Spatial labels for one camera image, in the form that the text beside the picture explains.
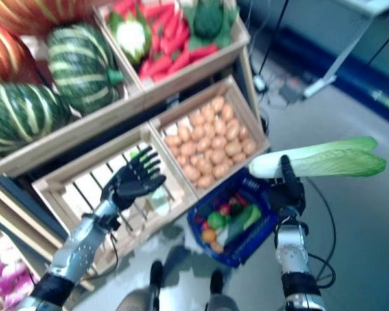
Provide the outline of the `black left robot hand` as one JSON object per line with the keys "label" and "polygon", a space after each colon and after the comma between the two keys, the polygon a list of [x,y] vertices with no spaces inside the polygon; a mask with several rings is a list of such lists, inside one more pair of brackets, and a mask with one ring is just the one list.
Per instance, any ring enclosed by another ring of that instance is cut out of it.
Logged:
{"label": "black left robot hand", "polygon": [[146,196],[164,184],[166,176],[160,172],[160,164],[153,147],[142,149],[107,182],[101,202],[110,202],[119,211],[128,209],[136,198]]}

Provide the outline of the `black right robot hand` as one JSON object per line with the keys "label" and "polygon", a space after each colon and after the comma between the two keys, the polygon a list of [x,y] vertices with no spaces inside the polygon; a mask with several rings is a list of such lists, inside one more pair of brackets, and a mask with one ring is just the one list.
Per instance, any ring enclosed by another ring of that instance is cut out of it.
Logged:
{"label": "black right robot hand", "polygon": [[280,159],[283,181],[270,186],[268,202],[278,216],[301,216],[305,210],[305,191],[302,182],[296,177],[290,159],[282,155]]}

